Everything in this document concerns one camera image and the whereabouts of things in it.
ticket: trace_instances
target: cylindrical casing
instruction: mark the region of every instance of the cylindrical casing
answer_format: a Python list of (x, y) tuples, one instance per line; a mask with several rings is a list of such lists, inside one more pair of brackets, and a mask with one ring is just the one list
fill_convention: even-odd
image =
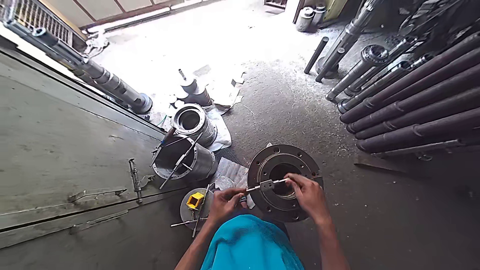
[(350, 84), (350, 86), (345, 89), (345, 94), (348, 96), (354, 96), (361, 91), (362, 85), (366, 84), (370, 81), (375, 75), (377, 75), (380, 71), (386, 68), (390, 63), (395, 61), (400, 55), (404, 54), (407, 50), (409, 50), (413, 45), (417, 43), (417, 39), (415, 37), (405, 37), (403, 40), (400, 41), (391, 51), (388, 52), (388, 61), (383, 65), (376, 66), (365, 74), (363, 74), (360, 78), (358, 78), (354, 83)]
[(355, 134), (355, 137), (357, 139), (367, 139), (409, 125), (423, 124), (459, 112), (471, 110), (479, 106), (480, 87), (476, 87), (453, 97), (411, 111), (393, 120), (360, 131)]
[(389, 133), (357, 141), (357, 147), (368, 153), (379, 153), (422, 145), (436, 136), (456, 136), (480, 126), (480, 108), (454, 114), (424, 124), (414, 124)]
[(368, 45), (361, 52), (361, 60), (349, 71), (349, 73), (335, 85), (326, 95), (325, 99), (333, 100), (338, 94), (357, 80), (362, 74), (373, 66), (385, 64), (388, 61), (388, 50), (380, 45)]
[(300, 10), (297, 22), (295, 23), (295, 28), (299, 32), (307, 32), (308, 28), (312, 24), (313, 21), (313, 8), (311, 7), (304, 7)]
[(408, 61), (402, 61), (394, 68), (392, 68), (387, 74), (379, 78), (373, 85), (369, 88), (359, 92), (356, 96), (351, 99), (343, 99), (338, 103), (338, 110), (341, 113), (345, 113), (348, 110), (351, 110), (353, 107), (360, 104), (364, 99), (375, 95), (376, 93), (382, 91), (387, 86), (396, 82), (398, 79), (407, 75), (411, 71), (410, 63)]
[(356, 122), (350, 123), (347, 130), (351, 133), (357, 133), (361, 130), (375, 126), (385, 120), (398, 117), (409, 111), (427, 106), (446, 97), (463, 92), (474, 86), (480, 85), (480, 64), (465, 70), (464, 72), (453, 76), (450, 79), (436, 84), (420, 93), (413, 95), (407, 99), (396, 101), (387, 107), (384, 107)]
[(215, 124), (208, 119), (205, 110), (197, 104), (187, 103), (177, 108), (172, 118), (172, 125), (177, 129), (177, 133), (193, 135), (193, 139), (203, 132), (198, 143), (205, 147), (211, 145), (216, 139)]
[[(185, 137), (185, 135), (175, 134), (169, 141), (166, 142), (167, 146), (159, 150), (160, 152), (158, 153), (158, 156), (155, 159), (152, 167), (155, 173), (157, 173), (157, 175), (161, 178), (168, 178), (175, 167), (176, 162), (194, 143), (193, 139)], [(193, 149), (185, 157), (182, 163), (187, 165), (189, 168), (185, 167), (184, 165), (180, 165), (177, 171), (173, 173), (170, 180), (185, 180), (188, 182), (200, 181), (213, 175), (216, 171), (216, 167), (214, 166), (215, 155), (213, 152), (210, 152), (208, 149), (199, 144), (195, 144)]]
[(369, 115), (370, 113), (380, 109), (380, 105), (384, 104), (384, 100), (386, 100), (387, 98), (400, 92), (406, 87), (418, 82), (419, 80), (427, 77), (428, 75), (440, 70), (446, 65), (451, 64), (460, 56), (470, 52), (473, 49), (478, 48), (479, 45), (480, 32), (476, 32), (473, 35), (465, 38), (460, 43), (446, 50), (442, 54), (434, 57), (432, 60), (428, 61), (428, 63), (410, 72), (408, 76), (401, 78), (389, 87), (385, 88), (380, 93), (371, 97), (371, 101), (368, 105), (364, 102), (358, 106), (355, 106), (353, 109), (343, 114), (340, 120), (344, 123), (352, 123), (361, 119), (362, 117)]
[(315, 64), (315, 62), (317, 61), (318, 57), (320, 56), (320, 54), (324, 50), (325, 45), (327, 45), (327, 42), (328, 42), (328, 38), (323, 37), (322, 40), (320, 41), (320, 43), (318, 44), (317, 49), (313, 53), (312, 58), (310, 58), (310, 61), (308, 62), (307, 67), (305, 67), (305, 70), (303, 71), (303, 73), (305, 73), (305, 74), (310, 73), (310, 70), (312, 69), (312, 67)]
[[(345, 49), (343, 49), (342, 47), (338, 48), (335, 53), (334, 53), (334, 56), (333, 57), (342, 57), (342, 55), (345, 54)], [(316, 82), (321, 82), (323, 77), (325, 77), (325, 74), (327, 73), (327, 69), (330, 70), (332, 67), (334, 66), (334, 62), (333, 61), (330, 61), (330, 62), (327, 62), (325, 63), (323, 66), (322, 66), (322, 71), (320, 71), (320, 73), (317, 75), (317, 77), (315, 78), (315, 81)]]

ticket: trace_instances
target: turquoise cloth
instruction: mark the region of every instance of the turquoise cloth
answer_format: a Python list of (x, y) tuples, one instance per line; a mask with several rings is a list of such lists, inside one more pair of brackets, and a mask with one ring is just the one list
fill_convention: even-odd
[(215, 233), (201, 270), (303, 270), (285, 233), (253, 215), (239, 215)]

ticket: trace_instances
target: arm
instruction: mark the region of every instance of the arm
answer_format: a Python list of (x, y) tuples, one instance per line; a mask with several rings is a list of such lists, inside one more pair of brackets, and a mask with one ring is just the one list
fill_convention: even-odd
[(325, 270), (349, 270), (342, 248), (336, 237), (335, 226), (330, 217), (325, 194), (317, 182), (298, 174), (288, 173), (286, 184), (293, 187), (300, 206), (315, 222), (320, 236), (322, 268)]
[(238, 201), (243, 196), (242, 192), (245, 192), (244, 188), (229, 188), (224, 191), (215, 191), (207, 221), (202, 226), (193, 243), (183, 254), (175, 270), (200, 269), (213, 235), (233, 212)]

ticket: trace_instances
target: concrete floor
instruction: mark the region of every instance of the concrete floor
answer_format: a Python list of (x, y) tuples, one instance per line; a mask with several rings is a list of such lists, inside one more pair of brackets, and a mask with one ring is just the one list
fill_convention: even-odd
[[(480, 268), (478, 207), (459, 199), (451, 181), (414, 180), (353, 165), (359, 152), (355, 140), (324, 99), (338, 79), (319, 84), (314, 71), (303, 73), (321, 37), (335, 40), (342, 25), (299, 33), (291, 18), (275, 13), (261, 0), (212, 2), (109, 33), (112, 44), (95, 60), (156, 97), (178, 87), (171, 78), (179, 66), (193, 71), (205, 64), (241, 65), (247, 70), (240, 87), (245, 97), (224, 115), (232, 147), (244, 166), (269, 142), (312, 155), (352, 269)], [(385, 37), (362, 36), (341, 62), (340, 76), (359, 60), (361, 48), (374, 43), (385, 45)], [(312, 222), (288, 224), (288, 231), (305, 268), (318, 269)]]

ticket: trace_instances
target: person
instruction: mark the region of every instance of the person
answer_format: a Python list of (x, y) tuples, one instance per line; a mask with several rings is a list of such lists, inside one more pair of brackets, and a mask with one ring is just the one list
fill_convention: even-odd
[[(301, 175), (288, 173), (287, 177), (286, 184), (316, 225), (322, 269), (349, 270), (323, 189)], [(240, 188), (214, 192), (208, 219), (175, 270), (303, 269), (288, 236), (274, 224), (248, 214), (226, 221), (244, 194)]]

